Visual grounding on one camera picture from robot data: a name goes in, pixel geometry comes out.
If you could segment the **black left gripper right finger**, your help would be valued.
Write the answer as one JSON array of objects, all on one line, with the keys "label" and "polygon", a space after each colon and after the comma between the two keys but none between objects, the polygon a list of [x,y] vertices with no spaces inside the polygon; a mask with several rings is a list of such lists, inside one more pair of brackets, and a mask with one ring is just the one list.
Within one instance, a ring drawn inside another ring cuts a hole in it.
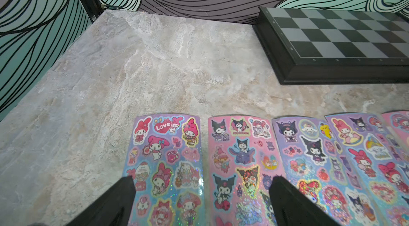
[{"label": "black left gripper right finger", "polygon": [[296,189],[286,178],[275,176],[269,196],[279,226],[337,226],[338,223]]}]

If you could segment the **lilac small sticker sheet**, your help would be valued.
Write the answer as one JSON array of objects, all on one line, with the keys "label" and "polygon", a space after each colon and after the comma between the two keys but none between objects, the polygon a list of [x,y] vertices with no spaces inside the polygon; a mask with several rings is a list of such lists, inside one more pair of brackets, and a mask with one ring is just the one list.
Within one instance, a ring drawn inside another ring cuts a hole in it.
[{"label": "lilac small sticker sheet", "polygon": [[328,123],[300,116],[272,120],[289,182],[343,226],[378,226],[381,216]]}]

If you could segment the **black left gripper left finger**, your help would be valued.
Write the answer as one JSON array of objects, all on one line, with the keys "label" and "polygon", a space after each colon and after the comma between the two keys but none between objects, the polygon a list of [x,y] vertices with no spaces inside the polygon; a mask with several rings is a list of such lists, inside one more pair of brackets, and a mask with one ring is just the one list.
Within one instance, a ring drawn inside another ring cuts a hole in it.
[{"label": "black left gripper left finger", "polygon": [[68,225],[126,226],[131,216],[135,195],[133,178],[122,177]]}]

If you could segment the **black grey chessboard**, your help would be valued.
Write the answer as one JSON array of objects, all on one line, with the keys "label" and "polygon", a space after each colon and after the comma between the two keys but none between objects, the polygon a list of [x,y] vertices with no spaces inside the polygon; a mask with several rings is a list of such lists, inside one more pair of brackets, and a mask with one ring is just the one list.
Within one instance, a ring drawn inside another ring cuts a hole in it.
[{"label": "black grey chessboard", "polygon": [[398,13],[261,7],[253,29],[282,85],[407,83]]}]

